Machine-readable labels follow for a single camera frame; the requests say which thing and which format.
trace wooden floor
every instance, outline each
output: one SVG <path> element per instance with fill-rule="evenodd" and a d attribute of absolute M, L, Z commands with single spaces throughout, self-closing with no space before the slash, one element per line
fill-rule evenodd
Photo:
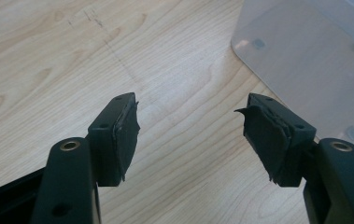
<path fill-rule="evenodd" d="M 134 91 L 138 145 L 126 182 L 100 189 L 103 223 L 307 223 L 303 188 L 269 182 L 233 112 L 273 95 L 231 49 L 241 6 L 0 1 L 0 186 Z"/>

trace metal grommet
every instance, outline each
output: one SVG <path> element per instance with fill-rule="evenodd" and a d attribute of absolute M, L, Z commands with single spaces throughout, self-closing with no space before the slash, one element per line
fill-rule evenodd
<path fill-rule="evenodd" d="M 80 147 L 80 142 L 78 141 L 67 141 L 60 146 L 62 151 L 71 151 Z"/>
<path fill-rule="evenodd" d="M 352 151 L 352 147 L 349 145 L 346 145 L 342 142 L 331 142 L 331 146 L 334 147 L 335 149 L 339 151 L 344 151 L 344 152 L 350 152 Z"/>

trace transparent plastic box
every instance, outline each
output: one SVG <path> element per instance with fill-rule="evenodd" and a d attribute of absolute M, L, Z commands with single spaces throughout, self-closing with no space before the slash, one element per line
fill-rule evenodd
<path fill-rule="evenodd" d="M 232 46 L 319 138 L 354 144 L 354 0 L 245 0 Z"/>

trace clamp jaw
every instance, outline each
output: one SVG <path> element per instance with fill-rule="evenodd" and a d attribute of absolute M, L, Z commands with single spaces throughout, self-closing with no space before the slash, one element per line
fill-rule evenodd
<path fill-rule="evenodd" d="M 139 132 L 134 93 L 115 97 L 85 138 L 55 144 L 45 168 L 0 188 L 0 223 L 101 223 L 98 188 L 117 187 Z"/>
<path fill-rule="evenodd" d="M 280 187 L 306 180 L 310 223 L 354 223 L 354 145 L 334 138 L 314 142 L 316 129 L 276 100 L 251 93 L 244 136 Z"/>

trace small hole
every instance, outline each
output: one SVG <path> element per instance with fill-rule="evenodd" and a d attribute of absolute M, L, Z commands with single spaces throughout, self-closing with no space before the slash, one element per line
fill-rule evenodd
<path fill-rule="evenodd" d="M 352 151 L 352 147 L 341 142 L 332 142 L 331 146 L 336 148 L 339 151 L 345 151 L 345 152 Z"/>
<path fill-rule="evenodd" d="M 76 143 L 70 142 L 70 143 L 65 144 L 64 148 L 65 149 L 71 149 L 71 148 L 75 147 L 76 145 L 77 145 Z"/>
<path fill-rule="evenodd" d="M 80 142 L 78 141 L 69 141 L 65 142 L 60 146 L 60 150 L 62 151 L 70 151 L 78 148 L 80 146 Z"/>
<path fill-rule="evenodd" d="M 59 203 L 54 206 L 51 213 L 54 217 L 64 217 L 68 212 L 72 210 L 72 206 L 66 203 Z"/>

